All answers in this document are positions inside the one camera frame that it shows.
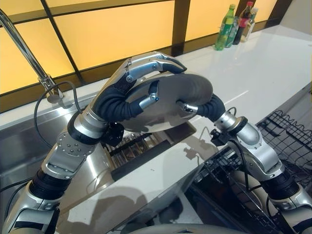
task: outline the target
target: plate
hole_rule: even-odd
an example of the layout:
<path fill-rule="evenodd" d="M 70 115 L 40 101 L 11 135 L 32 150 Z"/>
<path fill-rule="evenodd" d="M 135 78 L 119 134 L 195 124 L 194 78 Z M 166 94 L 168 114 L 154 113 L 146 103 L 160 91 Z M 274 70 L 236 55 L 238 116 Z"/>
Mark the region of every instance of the plate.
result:
<path fill-rule="evenodd" d="M 159 101 L 147 107 L 136 118 L 121 124 L 129 132 L 158 132 L 178 126 L 194 116 L 182 111 L 176 104 L 182 100 L 193 105 L 202 105 L 210 101 L 213 87 L 209 80 L 195 73 L 162 73 L 137 81 L 127 94 L 126 101 L 132 102 L 148 94 L 153 81 L 159 80 Z"/>
<path fill-rule="evenodd" d="M 237 198 L 246 206 L 249 208 L 249 210 L 257 213 L 258 215 L 263 215 L 263 213 L 257 208 L 259 206 L 260 209 L 263 210 L 268 215 L 268 210 L 266 207 L 266 201 L 268 198 L 268 194 L 264 191 L 263 188 L 257 188 L 255 190 L 252 190 L 249 193 L 249 196 L 253 201 L 247 197 L 245 193 L 242 192 L 241 188 L 244 188 L 246 191 L 246 186 L 245 186 L 245 175 L 244 172 L 242 171 L 232 171 L 230 173 L 230 186 L 233 191 L 233 193 L 237 196 Z M 255 187 L 260 185 L 259 181 L 253 178 L 251 175 L 248 175 L 248 185 L 249 188 Z M 270 214 L 274 215 L 277 213 L 277 209 L 274 207 L 274 205 L 269 201 L 269 209 L 270 209 Z"/>

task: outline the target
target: bottle cap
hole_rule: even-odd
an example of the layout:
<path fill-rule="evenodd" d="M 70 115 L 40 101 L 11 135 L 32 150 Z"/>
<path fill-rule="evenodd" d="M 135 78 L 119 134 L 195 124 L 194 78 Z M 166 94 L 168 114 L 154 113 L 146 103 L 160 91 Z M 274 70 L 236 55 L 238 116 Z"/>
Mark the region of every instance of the bottle cap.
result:
<path fill-rule="evenodd" d="M 250 11 L 252 14 L 255 14 L 255 13 L 257 13 L 258 12 L 258 8 L 256 8 L 256 7 L 253 7 L 252 9 L 251 9 L 251 11 Z"/>

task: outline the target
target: metal plate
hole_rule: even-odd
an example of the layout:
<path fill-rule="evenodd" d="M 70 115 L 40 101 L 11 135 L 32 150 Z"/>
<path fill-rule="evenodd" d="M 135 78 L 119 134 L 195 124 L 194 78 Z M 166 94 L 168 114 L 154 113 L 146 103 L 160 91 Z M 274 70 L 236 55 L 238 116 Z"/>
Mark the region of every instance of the metal plate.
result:
<path fill-rule="evenodd" d="M 132 102 L 148 94 L 151 82 L 159 80 L 159 101 L 149 106 L 136 118 L 121 124 L 130 132 L 158 132 L 178 126 L 194 116 L 183 112 L 176 104 L 177 100 L 189 104 L 202 105 L 213 94 L 211 83 L 194 73 L 162 73 L 138 80 L 137 85 L 127 94 L 127 102 Z"/>

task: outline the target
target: plastic bottle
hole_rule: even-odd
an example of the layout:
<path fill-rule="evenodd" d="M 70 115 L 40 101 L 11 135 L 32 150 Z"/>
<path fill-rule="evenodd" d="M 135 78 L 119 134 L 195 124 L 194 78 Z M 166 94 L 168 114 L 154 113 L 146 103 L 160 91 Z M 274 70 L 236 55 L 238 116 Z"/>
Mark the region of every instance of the plastic bottle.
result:
<path fill-rule="evenodd" d="M 235 38 L 236 33 L 238 31 L 238 19 L 239 19 L 239 17 L 237 17 L 237 16 L 234 17 L 233 25 L 232 25 L 230 34 L 229 34 L 228 39 L 227 39 L 227 41 L 225 43 L 225 47 L 226 48 L 231 47 L 232 44 L 233 44 L 234 38 Z"/>
<path fill-rule="evenodd" d="M 255 23 L 254 18 L 256 16 L 257 12 L 258 12 L 258 8 L 253 7 L 251 10 L 250 19 L 247 23 L 247 26 L 245 27 L 245 29 L 243 31 L 242 37 L 240 38 L 240 42 L 246 42 L 248 40 L 248 37 L 254 28 L 254 23 Z"/>
<path fill-rule="evenodd" d="M 250 15 L 251 15 L 250 11 L 251 11 L 252 6 L 253 6 L 253 2 L 248 1 L 245 10 L 243 10 L 243 12 L 240 13 L 239 15 L 239 21 L 238 21 L 239 27 L 238 27 L 236 36 L 234 38 L 233 45 L 237 45 L 240 42 L 240 38 L 243 34 L 243 31 L 248 23 L 248 20 L 250 19 Z"/>
<path fill-rule="evenodd" d="M 235 9 L 235 4 L 231 4 L 229 7 L 228 13 L 225 15 L 225 17 L 222 20 L 219 36 L 214 45 L 214 48 L 216 50 L 223 50 L 223 48 L 225 47 L 225 43 L 228 39 L 228 36 L 231 31 L 231 27 L 233 25 L 234 9 Z"/>

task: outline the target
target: yellow glass panel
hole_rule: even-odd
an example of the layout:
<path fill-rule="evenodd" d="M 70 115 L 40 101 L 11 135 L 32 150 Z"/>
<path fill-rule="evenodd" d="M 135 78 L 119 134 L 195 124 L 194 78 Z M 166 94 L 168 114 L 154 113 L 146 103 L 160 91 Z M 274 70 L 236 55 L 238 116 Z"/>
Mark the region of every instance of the yellow glass panel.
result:
<path fill-rule="evenodd" d="M 106 1 L 106 0 L 46 0 L 49 7 L 72 5 L 94 1 Z"/>
<path fill-rule="evenodd" d="M 132 4 L 132 3 L 140 3 L 140 2 L 148 2 L 154 0 L 46 0 L 49 7 L 57 7 L 57 6 L 65 6 L 65 5 L 73 5 L 73 4 L 81 4 L 81 3 L 90 3 L 90 2 L 102 2 L 103 6 L 118 6 L 123 4 Z"/>
<path fill-rule="evenodd" d="M 0 8 L 9 16 L 42 10 L 43 6 L 40 0 L 0 0 Z"/>
<path fill-rule="evenodd" d="M 55 17 L 78 69 L 171 45 L 174 1 Z"/>
<path fill-rule="evenodd" d="M 48 19 L 17 24 L 16 28 L 52 77 L 74 71 Z M 37 83 L 37 74 L 3 28 L 0 42 L 0 93 Z"/>
<path fill-rule="evenodd" d="M 232 3 L 237 7 L 239 0 L 191 0 L 185 40 L 219 32 L 222 19 Z"/>
<path fill-rule="evenodd" d="M 259 8 L 255 17 L 256 22 L 267 20 L 276 4 L 277 0 L 257 0 L 254 7 Z"/>

